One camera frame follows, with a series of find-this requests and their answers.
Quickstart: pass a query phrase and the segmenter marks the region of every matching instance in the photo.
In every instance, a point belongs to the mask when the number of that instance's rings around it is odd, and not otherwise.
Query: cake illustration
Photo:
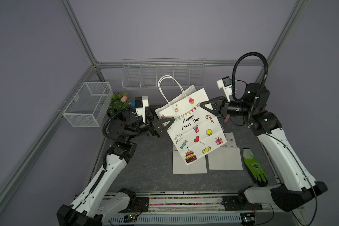
[[[186,152],[186,162],[190,163],[190,162],[195,161],[197,159],[196,155],[193,153],[192,150],[189,150],[188,148],[187,150],[188,151]]]

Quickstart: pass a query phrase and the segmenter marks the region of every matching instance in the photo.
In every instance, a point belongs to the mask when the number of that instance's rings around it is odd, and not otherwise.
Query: white wire basket
[[[204,59],[167,62],[123,62],[122,85],[125,89],[150,89],[158,87],[158,80],[164,75],[174,77],[182,87],[206,86]],[[172,80],[163,80],[162,88],[176,87]]]
[[[108,82],[85,82],[64,110],[63,116],[73,127],[100,127],[112,96]]]

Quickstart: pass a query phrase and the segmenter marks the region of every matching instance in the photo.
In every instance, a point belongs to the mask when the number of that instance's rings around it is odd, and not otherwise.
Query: pink object
[[[196,133],[199,132],[199,124],[197,123],[196,126],[193,128],[195,130]]]
[[[200,142],[201,144],[204,144],[204,143],[202,143],[201,141],[199,141],[199,136],[197,136],[193,141],[194,141],[195,143]]]
[[[220,137],[216,138],[216,143],[217,143],[217,145],[222,144],[223,143],[222,138],[220,138]]]
[[[128,100],[128,97],[127,97],[127,96],[123,96],[123,97],[121,98],[121,102],[123,102],[123,103],[127,102],[127,100]]]
[[[230,115],[227,115],[227,116],[226,116],[226,119],[223,120],[223,123],[227,123],[227,121],[228,121],[229,118],[230,118]]]

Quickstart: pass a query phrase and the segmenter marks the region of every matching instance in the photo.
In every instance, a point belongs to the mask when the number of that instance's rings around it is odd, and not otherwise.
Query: green leaves
[[[107,113],[113,115],[115,110],[121,110],[127,107],[128,103],[129,103],[129,98],[127,99],[127,101],[125,103],[121,102],[121,98],[123,96],[128,96],[127,93],[116,93],[113,94],[112,99],[111,99],[111,103],[109,104]]]

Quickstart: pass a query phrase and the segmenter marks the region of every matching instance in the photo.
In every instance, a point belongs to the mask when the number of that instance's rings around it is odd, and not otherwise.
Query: cupcake illustration
[[[212,130],[208,129],[208,130],[206,130],[206,133],[207,133],[207,135],[211,136],[212,135]]]

